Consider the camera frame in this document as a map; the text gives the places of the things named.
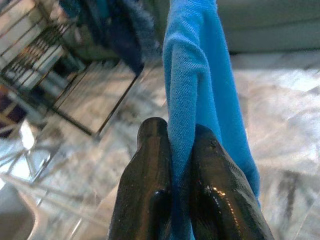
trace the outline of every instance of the metal grid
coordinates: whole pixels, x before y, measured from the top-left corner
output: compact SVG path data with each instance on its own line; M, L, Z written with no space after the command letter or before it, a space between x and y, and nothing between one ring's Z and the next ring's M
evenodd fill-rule
M9 5L5 10L3 10L0 13L0 18L5 13L7 13L10 9L12 9L14 6L16 6L19 2L23 0L17 0L11 5ZM129 90L132 88L134 83L136 82L138 76L136 76L129 87L125 90L124 94L120 97L119 101L116 103L112 111L109 113L107 118L104 120L98 131L94 132L70 115L68 115L66 112L59 109L61 104L56 107L55 103L58 99L60 99L62 96L64 96L64 100L69 96L70 92L75 89L73 87L71 90L71 85L73 84L74 80L76 79L76 76L67 84L66 88L60 93L60 95L55 99L54 102L50 102L47 99L43 97L39 97L35 94L30 94L30 92L27 89L23 88L24 83L32 76L33 73L38 73L42 77L39 81L36 82L35 86L38 86L41 84L41 82L44 79L47 79L50 81L49 73L54 68L54 65L47 70L46 72L41 72L40 68L41 66L46 62L46 60L54 54L54 52L61 46L66 52L68 52L68 48L65 46L64 40L63 40L63 34L71 27L72 23L66 23L66 24L54 24L52 21L50 21L48 14L45 12L44 7L42 4L36 0L34 0L34 7L32 7L28 12L26 12L22 17L20 17L13 25L11 25L6 31L4 31L0 35L0 39L5 36L9 31L11 31L20 21L22 21L25 17L32 14L34 11L39 11L41 13L41 17L36 20L32 26L28 29L26 29L25 32L23 32L20 37L13 42L7 49L5 49L3 52L0 53L0 57L3 61L6 62L6 66L1 70L0 72L0 83L5 85L10 91L14 92L17 96L19 96L22 100L30 104L31 106L34 106L36 104L41 103L42 105L46 106L47 109L53 111L69 123L73 124L78 129L82 130L84 133L94 137L95 139L99 140L100 135L113 116L113 114L116 112L117 108L129 92ZM46 27L38 37L36 37L28 46L26 46L13 60L10 62L7 62L5 59L5 54L12 49L19 41L21 41L24 36L26 36L32 29L34 29L36 26L39 26L42 22L45 22ZM39 61L41 56L52 46L56 46L55 49L46 57L45 60L40 63L37 68L34 68L34 64ZM28 75L26 79L23 80L23 82L19 82L19 78L21 78L27 71L31 71L31 73ZM80 78L80 80L77 82L77 84L84 78L85 74L87 73L88 68L84 70L83 76Z
M83 222L88 222L105 229L109 227L109 224L107 222L97 219L97 217L94 216L91 212L79 211L76 207L62 203L51 197L51 195L56 195L63 197L66 200L72 199L75 201L81 201L82 196L71 195L66 192L52 188L50 186L45 186L38 183L30 183L28 181L23 180L22 178L13 177L4 173L0 173L0 178L6 183L14 185L19 191L27 195L39 198L39 200L36 203L36 206L38 208L41 207L41 204L43 202L46 202L55 206L56 208L59 208L79 217L78 221L70 231L66 240L73 240L75 238Z

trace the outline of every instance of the wire rack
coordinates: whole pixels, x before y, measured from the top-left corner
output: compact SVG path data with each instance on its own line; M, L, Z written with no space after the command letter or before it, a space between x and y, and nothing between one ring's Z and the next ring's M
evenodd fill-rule
M0 12L0 19L2 16L4 16L6 13L8 13L12 8L14 8L18 3L22 1L23 0L16 0L7 8L5 8L2 12ZM4 32L0 34L1 40L25 18L37 15L36 13L38 13L39 16L33 20L32 25L29 28L25 29L24 32L21 32L20 36L12 44L10 44L5 50L0 52L0 60L2 60L2 62L5 62L5 67L0 71L0 83L5 85L10 91L15 93L20 99L27 102L29 105L44 105L48 110L53 111L69 123L73 124L78 129L82 130L84 133L94 137L96 140L100 140L103 129L108 124L109 120L116 112L117 108L120 106L125 96L128 94L129 90L136 82L138 76L133 78L131 84L125 90L123 95L119 98L118 102L115 104L112 111L109 113L102 125L99 127L98 131L91 130L78 120L74 119L68 113L62 111L59 108L61 104L59 106L55 106L56 102L61 97L64 97L64 99L62 100L63 102L70 95L70 92L75 89L76 86L72 87L72 85L75 79L77 78L77 74L67 83L67 86L61 91L61 93L57 96L57 98L54 101L48 100L44 97L40 97L37 94L31 94L30 89L26 89L25 83L32 77L34 73L41 77L36 80L36 83L32 86L33 89L42 84L44 79L52 83L54 82L54 79L51 79L49 73L53 70L55 65L51 66L50 69L46 69L46 71L44 72L42 71L42 66L59 48L63 48L63 50L73 59L74 63L77 63L77 60L72 54L70 54L70 51L68 50L69 48L67 47L63 39L64 33L68 29L70 29L74 22L70 21L66 23L56 24L52 20L50 20L41 2L37 0L30 1L34 2L34 6L26 13L24 13L21 17L19 17L18 20L15 21L9 28L7 28ZM37 28L41 28L40 34L37 37L35 37L31 41L31 43L25 46L19 52L19 54L17 54L17 56L15 56L13 59L8 60L7 55L10 52L10 50L18 43L20 43L25 36L32 33L32 31L34 31ZM51 50L50 54L48 54L46 58L43 59L41 63L39 63L39 61L42 59L42 56L44 56L44 54L48 52L49 49ZM86 67L83 70L82 76L75 85L77 85L85 77L85 75L88 72L88 69L89 68Z

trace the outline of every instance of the white floor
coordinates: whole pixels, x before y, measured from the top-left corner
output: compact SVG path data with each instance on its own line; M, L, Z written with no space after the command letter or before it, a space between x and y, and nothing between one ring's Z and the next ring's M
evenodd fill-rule
M274 237L319 239L320 51L239 54L231 60L261 174L261 208ZM94 64L62 109L97 130L133 77L122 64L112 70ZM83 196L64 202L110 221L113 200L103 199L135 153L139 125L156 116L168 119L161 62L146 66L100 142L56 115L49 119L43 137L61 146L42 183ZM46 239L67 239L79 217L45 202L42 209L50 216ZM107 232L83 221L74 239L105 240Z

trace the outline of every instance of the blue cloth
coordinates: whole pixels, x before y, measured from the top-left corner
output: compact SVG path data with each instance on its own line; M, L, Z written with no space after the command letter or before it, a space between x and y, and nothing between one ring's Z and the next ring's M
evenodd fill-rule
M214 0L171 0L163 64L172 150L172 239L190 237L189 157L195 125L210 128L242 169L256 197L250 153L224 32Z
M59 0L59 5L63 8L69 18L80 15L82 6L78 0Z

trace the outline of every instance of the fabric fold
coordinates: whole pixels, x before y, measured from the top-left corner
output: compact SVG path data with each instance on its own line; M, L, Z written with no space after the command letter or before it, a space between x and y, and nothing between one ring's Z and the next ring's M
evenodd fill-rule
M171 0L163 45L172 151L172 239L188 239L189 156L196 124L210 128L259 196L222 25L213 0Z

